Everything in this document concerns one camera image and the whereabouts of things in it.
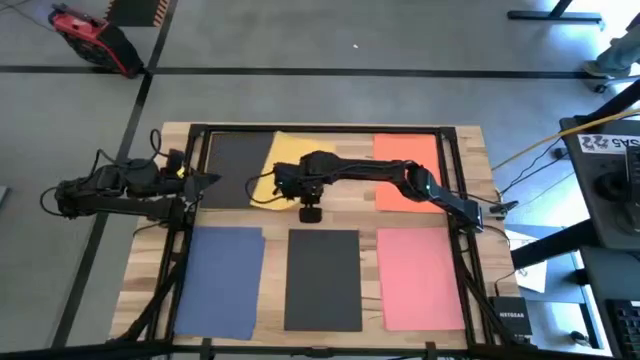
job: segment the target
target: blue paper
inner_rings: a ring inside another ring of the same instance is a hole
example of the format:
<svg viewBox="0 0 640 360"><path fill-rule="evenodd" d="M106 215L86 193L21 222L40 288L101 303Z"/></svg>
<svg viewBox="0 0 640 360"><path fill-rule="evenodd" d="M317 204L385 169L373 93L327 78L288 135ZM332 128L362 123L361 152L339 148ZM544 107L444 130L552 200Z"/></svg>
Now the blue paper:
<svg viewBox="0 0 640 360"><path fill-rule="evenodd" d="M264 246L260 228L194 228L175 333L250 340Z"/></svg>

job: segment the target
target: red power tool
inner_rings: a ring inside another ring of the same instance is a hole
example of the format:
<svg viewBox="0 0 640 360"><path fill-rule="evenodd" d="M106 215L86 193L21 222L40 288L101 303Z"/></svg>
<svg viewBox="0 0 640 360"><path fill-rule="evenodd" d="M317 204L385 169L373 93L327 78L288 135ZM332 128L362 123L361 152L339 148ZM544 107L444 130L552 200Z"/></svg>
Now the red power tool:
<svg viewBox="0 0 640 360"><path fill-rule="evenodd" d="M81 58L130 79L144 72L144 63L122 30L65 4L52 7L49 23Z"/></svg>

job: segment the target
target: wooden tabletop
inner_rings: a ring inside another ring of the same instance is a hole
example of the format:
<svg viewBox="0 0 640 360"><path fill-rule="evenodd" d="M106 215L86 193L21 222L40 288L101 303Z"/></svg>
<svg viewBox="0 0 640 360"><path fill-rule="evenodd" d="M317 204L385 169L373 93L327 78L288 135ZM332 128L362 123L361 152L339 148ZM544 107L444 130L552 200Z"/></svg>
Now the wooden tabletop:
<svg viewBox="0 0 640 360"><path fill-rule="evenodd" d="M162 151L169 148L184 150L190 123L165 123L162 129ZM482 130L476 126L458 126L458 144L467 184L467 191L490 200L497 200ZM332 142L336 154L344 158L373 158L373 134L348 133L294 133L296 137ZM449 146L445 143L446 162L452 187L455 186ZM443 214L377 212L375 210L375 182L339 181L325 188L322 198L323 221L302 224L298 221L297 207L285 211L257 208L239 210L199 210L196 225L200 226L252 226L262 227L266 240L258 317L250 341L214 339L214 345L295 346L295 347L350 347L350 348L424 348L433 341L439 349L466 349L463 330L402 331L384 329L380 282L376 254L376 229L384 227L446 227ZM485 223L504 229L501 222L485 219ZM141 219L138 226L149 224ZM284 306L287 267L288 231L290 228L357 229L360 234L360 266L362 280L362 332L302 332L284 331ZM143 230L134 238L124 282L113 317L111 336L122 334L140 314L153 295L166 230ZM461 247L466 241L460 237ZM477 235L478 251L488 294L493 294L493 283L513 271L506 240L497 232L485 231ZM519 296L515 277L500 281L503 296ZM483 341L479 308L471 299L476 339ZM160 319L158 335L164 334L166 308ZM175 343L200 344L201 338L178 336Z"/></svg>

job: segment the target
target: keyboard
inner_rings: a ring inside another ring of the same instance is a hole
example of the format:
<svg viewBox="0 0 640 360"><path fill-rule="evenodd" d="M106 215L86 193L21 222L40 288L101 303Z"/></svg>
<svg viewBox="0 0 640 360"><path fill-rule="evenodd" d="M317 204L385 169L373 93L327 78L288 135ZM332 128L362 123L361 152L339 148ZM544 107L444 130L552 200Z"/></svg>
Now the keyboard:
<svg viewBox="0 0 640 360"><path fill-rule="evenodd" d="M640 300L607 300L606 305L622 355L640 359Z"/></svg>

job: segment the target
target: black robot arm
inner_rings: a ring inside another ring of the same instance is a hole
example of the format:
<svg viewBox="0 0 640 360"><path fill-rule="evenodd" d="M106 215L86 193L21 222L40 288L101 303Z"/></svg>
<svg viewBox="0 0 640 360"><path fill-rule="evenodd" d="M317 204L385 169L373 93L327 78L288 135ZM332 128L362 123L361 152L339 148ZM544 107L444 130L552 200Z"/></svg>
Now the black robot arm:
<svg viewBox="0 0 640 360"><path fill-rule="evenodd" d="M54 194L58 215L73 219L115 213L146 216L152 221L182 221L182 197L194 202L201 190L219 179L214 174L183 174L183 160L182 152L171 150L167 165L161 169L152 159L133 159L102 166L86 177L62 181Z"/></svg>
<svg viewBox="0 0 640 360"><path fill-rule="evenodd" d="M320 222L322 212L313 205L320 203L323 185L341 179L386 181L395 185L406 198L430 201L452 214L464 226L482 231L482 213L477 202L463 200L436 183L429 170L413 161L375 161L342 159L324 151L300 158L300 163L276 163L273 168L276 190L286 199L300 198L300 221Z"/></svg>

